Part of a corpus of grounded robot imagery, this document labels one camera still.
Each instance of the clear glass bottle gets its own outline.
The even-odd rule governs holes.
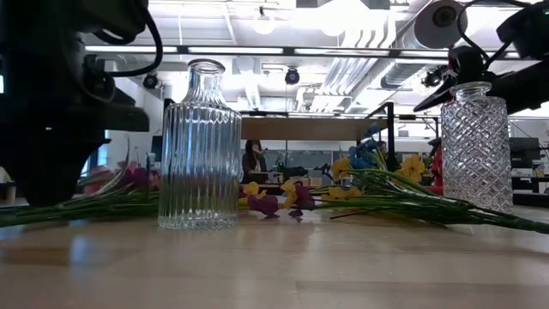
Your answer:
[[[513,206],[507,106],[488,97],[489,82],[453,87],[442,108],[446,197],[510,214]]]
[[[230,227],[238,217],[242,118],[225,105],[222,64],[189,62],[189,90],[164,113],[158,223],[180,229]]]

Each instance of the yellow flower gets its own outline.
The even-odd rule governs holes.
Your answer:
[[[340,186],[331,186],[328,188],[328,194],[322,194],[322,200],[336,200],[336,199],[345,199],[347,193],[345,189]]]
[[[281,185],[281,189],[288,195],[286,201],[282,203],[281,207],[283,209],[289,209],[292,207],[292,204],[294,204],[295,201],[298,200],[298,194],[295,192],[295,185],[292,183],[291,180],[287,180],[284,184]]]
[[[419,183],[421,180],[421,173],[425,170],[425,164],[419,159],[417,154],[407,158],[402,163],[402,169],[396,171],[399,175],[402,175],[414,182]]]
[[[362,191],[354,185],[349,190],[343,189],[340,186],[333,186],[328,188],[328,194],[322,194],[321,199],[324,201],[348,199],[349,197],[360,197]]]
[[[238,206],[248,206],[248,196],[256,196],[257,199],[261,199],[262,197],[267,195],[267,191],[263,190],[261,193],[259,193],[259,185],[257,182],[250,182],[247,185],[243,185],[242,192],[246,195],[246,197],[241,197],[238,199]]]
[[[332,176],[334,180],[347,176],[347,170],[351,169],[351,160],[349,158],[340,158],[332,164]]]

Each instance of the fluorescent light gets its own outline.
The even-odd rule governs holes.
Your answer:
[[[177,53],[175,46],[164,46],[165,53]],[[120,52],[120,53],[155,53],[155,46],[112,46],[112,45],[91,45],[86,46],[86,52]]]
[[[521,57],[518,55],[518,52],[508,52],[506,55],[505,55],[505,59],[520,59]]]
[[[398,64],[448,64],[448,59],[395,59],[395,62]]]
[[[448,58],[448,51],[417,50],[402,51],[400,54],[404,58]]]
[[[295,117],[334,117],[332,112],[289,112],[288,116]]]
[[[281,55],[283,52],[282,48],[272,48],[272,47],[206,47],[206,46],[197,46],[189,47],[189,53],[195,54],[275,54]]]
[[[376,51],[376,50],[360,50],[353,48],[296,48],[296,55],[310,55],[310,56],[368,56],[370,58],[387,57],[389,51]]]

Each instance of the black camera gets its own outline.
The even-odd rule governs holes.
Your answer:
[[[146,89],[158,89],[160,86],[161,82],[158,77],[156,77],[156,72],[147,74],[147,76],[143,79],[143,87]]]
[[[284,78],[284,81],[286,81],[286,85],[297,84],[299,82],[298,69],[296,68],[288,69],[288,72],[286,73],[286,78]]]

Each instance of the woman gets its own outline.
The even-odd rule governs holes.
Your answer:
[[[258,184],[268,182],[267,174],[256,174],[267,172],[267,165],[261,148],[260,141],[246,141],[246,153],[242,156],[242,169],[244,170],[243,184],[249,184],[252,181]]]

